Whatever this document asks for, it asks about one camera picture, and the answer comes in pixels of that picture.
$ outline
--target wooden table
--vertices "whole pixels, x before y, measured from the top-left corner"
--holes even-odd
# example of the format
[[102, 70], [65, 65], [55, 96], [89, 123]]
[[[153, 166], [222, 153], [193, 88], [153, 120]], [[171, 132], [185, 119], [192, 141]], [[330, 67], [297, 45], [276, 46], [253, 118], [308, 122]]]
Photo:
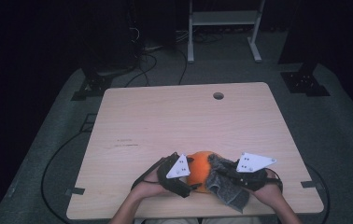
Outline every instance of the wooden table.
[[[243, 152], [277, 159], [270, 166], [283, 180], [296, 213], [319, 213], [323, 203], [265, 83], [142, 87], [107, 90], [78, 175], [67, 216], [110, 218], [133, 182], [160, 157], [201, 150], [236, 161]], [[273, 214], [254, 197], [244, 215]], [[241, 216], [215, 195], [166, 194], [144, 200], [136, 217]]]

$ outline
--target black backdrop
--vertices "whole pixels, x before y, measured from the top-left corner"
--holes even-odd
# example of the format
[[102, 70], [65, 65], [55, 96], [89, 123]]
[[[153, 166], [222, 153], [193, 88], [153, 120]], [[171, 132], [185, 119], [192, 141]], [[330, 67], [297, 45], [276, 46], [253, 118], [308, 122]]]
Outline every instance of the black backdrop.
[[[151, 0], [145, 2], [140, 10], [164, 15]], [[174, 7], [176, 15], [167, 14], [163, 21], [169, 23], [157, 24], [154, 31], [162, 26], [170, 30], [169, 24], [186, 29], [187, 2], [162, 4]], [[242, 2], [225, 2], [214, 9]], [[318, 40], [314, 34], [320, 34], [319, 42], [326, 47], [320, 62], [336, 73], [353, 98], [353, 0], [307, 2], [297, 11], [280, 62], [303, 61], [308, 52], [304, 41], [313, 43]], [[288, 27], [297, 4], [297, 0], [268, 0], [261, 28]], [[280, 16], [281, 11], [288, 13]], [[77, 35], [63, 1], [0, 0], [0, 201], [59, 90], [79, 68]]]

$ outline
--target orange round object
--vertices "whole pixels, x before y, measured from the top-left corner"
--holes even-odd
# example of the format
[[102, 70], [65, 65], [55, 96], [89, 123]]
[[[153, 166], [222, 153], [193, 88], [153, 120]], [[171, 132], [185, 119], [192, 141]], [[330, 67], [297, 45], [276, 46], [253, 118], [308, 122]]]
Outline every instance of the orange round object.
[[208, 156], [216, 154], [212, 151], [199, 151], [192, 155], [188, 155], [188, 158], [194, 159], [189, 162], [189, 170], [191, 174], [187, 177], [188, 185], [195, 185], [201, 183], [202, 185], [197, 188], [199, 192], [209, 192], [205, 187], [205, 181], [209, 176], [211, 170], [211, 164], [208, 162]]

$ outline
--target gray towel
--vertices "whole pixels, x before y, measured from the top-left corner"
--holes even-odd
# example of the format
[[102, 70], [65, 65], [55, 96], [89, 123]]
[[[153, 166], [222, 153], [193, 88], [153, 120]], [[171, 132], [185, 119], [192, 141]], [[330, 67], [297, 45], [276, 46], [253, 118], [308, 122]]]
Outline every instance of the gray towel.
[[242, 187], [234, 185], [229, 177], [220, 175], [217, 172], [226, 170], [226, 167], [222, 164], [223, 162], [233, 162], [223, 159], [216, 154], [209, 155], [208, 161], [211, 164], [211, 170], [206, 179], [205, 187], [217, 195], [226, 205], [243, 213], [243, 208], [249, 199], [249, 193]]

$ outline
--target gray floor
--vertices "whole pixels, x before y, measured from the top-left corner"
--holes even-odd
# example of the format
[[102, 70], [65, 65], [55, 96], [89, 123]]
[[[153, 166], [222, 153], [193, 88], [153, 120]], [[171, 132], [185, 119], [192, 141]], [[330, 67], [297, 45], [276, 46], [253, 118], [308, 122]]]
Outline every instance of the gray floor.
[[[248, 34], [224, 35], [213, 44], [195, 45], [195, 63], [188, 64], [181, 84], [266, 82], [304, 161], [320, 173], [329, 188], [331, 210], [327, 223], [353, 223], [353, 102], [335, 74], [321, 65], [314, 75], [331, 96], [307, 97], [302, 93], [290, 93], [280, 72], [296, 71], [300, 65], [277, 64], [286, 35], [259, 33], [257, 45], [262, 63], [253, 61], [246, 40]], [[178, 48], [186, 54], [186, 44], [180, 44]], [[185, 67], [182, 54], [164, 49], [151, 55], [156, 57], [157, 64], [147, 72], [148, 84], [177, 85]], [[143, 56], [141, 65], [144, 70], [153, 63], [153, 58]], [[124, 87], [139, 73], [135, 69], [115, 78], [111, 88]], [[88, 114], [97, 113], [102, 100], [101, 97], [88, 97], [84, 101], [71, 101], [83, 80], [82, 72], [77, 70], [65, 83], [0, 203], [0, 223], [63, 223], [42, 199], [41, 182], [47, 165], [43, 193], [53, 212], [66, 219], [70, 199], [66, 192], [75, 185], [90, 138], [90, 133], [79, 133], [79, 130]], [[145, 85], [147, 82], [142, 76], [129, 87]], [[89, 121], [94, 119], [95, 116], [89, 116]], [[319, 182], [316, 173], [311, 169], [309, 172]], [[318, 192], [327, 204], [325, 190], [319, 186]], [[301, 218], [304, 223], [320, 223], [325, 215], [324, 211], [317, 215], [301, 215]], [[66, 221], [107, 223], [107, 220]], [[276, 223], [276, 218], [264, 217], [263, 223]]]

